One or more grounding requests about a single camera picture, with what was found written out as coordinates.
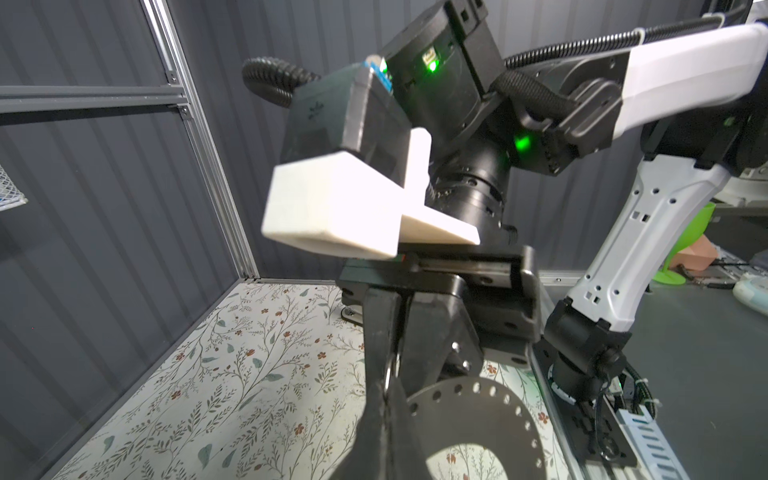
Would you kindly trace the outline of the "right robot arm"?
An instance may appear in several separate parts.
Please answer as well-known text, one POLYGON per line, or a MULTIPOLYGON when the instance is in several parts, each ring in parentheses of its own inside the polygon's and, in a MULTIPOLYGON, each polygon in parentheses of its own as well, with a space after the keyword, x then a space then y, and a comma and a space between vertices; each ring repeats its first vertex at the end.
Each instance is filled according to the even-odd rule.
POLYGON ((319 75, 242 66, 288 123, 261 232, 347 264, 340 284, 375 342, 373 379, 407 394, 476 372, 481 333, 544 341, 552 389, 592 401, 625 368, 644 287, 686 223, 753 161, 765 124, 767 24, 747 5, 503 58, 481 1, 441 1, 384 49, 319 75), (586 274, 531 317, 531 249, 503 221, 510 173, 556 176, 634 128, 644 159, 586 274), (462 340, 427 335, 445 323, 462 340))

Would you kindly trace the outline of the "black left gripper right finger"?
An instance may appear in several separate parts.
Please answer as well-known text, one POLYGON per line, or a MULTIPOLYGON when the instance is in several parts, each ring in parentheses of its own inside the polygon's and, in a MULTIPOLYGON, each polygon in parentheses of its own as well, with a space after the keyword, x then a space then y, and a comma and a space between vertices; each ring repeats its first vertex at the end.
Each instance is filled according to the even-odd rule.
POLYGON ((390 384, 386 405, 386 478, 431 479, 407 397, 400 383, 390 384))

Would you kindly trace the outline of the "silver split keyring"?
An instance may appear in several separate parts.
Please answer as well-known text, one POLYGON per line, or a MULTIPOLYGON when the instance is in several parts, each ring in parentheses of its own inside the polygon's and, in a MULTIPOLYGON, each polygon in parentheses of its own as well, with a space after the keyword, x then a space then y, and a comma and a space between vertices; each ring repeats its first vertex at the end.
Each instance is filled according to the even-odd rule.
POLYGON ((385 364, 385 370, 384 370, 384 378, 383 378, 384 398, 388 397, 393 379, 397 376, 398 362, 399 362, 399 353, 391 352, 387 358, 387 361, 385 364))

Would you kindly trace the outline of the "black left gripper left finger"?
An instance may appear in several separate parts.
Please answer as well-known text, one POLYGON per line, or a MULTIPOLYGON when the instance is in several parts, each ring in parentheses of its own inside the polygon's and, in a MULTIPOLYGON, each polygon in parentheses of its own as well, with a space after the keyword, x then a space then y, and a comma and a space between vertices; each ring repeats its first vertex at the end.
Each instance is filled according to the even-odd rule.
POLYGON ((382 389, 371 389, 358 422, 352 448, 330 479, 386 479, 389 409, 382 389))

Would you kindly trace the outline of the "green plastic goblet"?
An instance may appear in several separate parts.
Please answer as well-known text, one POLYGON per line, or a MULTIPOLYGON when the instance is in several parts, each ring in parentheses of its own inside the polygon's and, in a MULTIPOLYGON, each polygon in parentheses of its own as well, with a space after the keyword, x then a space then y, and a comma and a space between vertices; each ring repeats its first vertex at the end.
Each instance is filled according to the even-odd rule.
POLYGON ((691 220, 652 280, 664 285, 683 285, 686 278, 675 270, 685 267, 694 272, 708 268, 718 252, 704 232, 714 214, 715 204, 707 203, 691 220))

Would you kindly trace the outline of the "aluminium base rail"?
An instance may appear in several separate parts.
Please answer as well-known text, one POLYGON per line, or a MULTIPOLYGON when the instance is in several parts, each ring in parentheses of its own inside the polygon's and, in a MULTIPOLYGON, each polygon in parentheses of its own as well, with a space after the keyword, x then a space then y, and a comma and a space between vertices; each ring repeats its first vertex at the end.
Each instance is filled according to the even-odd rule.
POLYGON ((529 350, 569 473, 574 479, 685 479, 688 474, 659 427, 657 401, 628 363, 629 336, 553 301, 538 280, 542 338, 529 350))

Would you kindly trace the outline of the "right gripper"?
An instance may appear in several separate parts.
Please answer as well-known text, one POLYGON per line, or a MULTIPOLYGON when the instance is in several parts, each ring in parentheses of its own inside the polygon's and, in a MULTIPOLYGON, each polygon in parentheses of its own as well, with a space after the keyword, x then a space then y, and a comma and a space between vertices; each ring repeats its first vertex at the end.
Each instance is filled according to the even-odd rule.
POLYGON ((366 396, 383 390, 387 358, 398 349, 403 298, 395 291, 419 292, 400 356, 408 397, 442 378, 480 374, 475 327, 532 344, 543 334, 535 250, 527 245, 404 243, 390 260, 346 261, 336 285, 346 305, 360 305, 374 287, 363 301, 366 396))

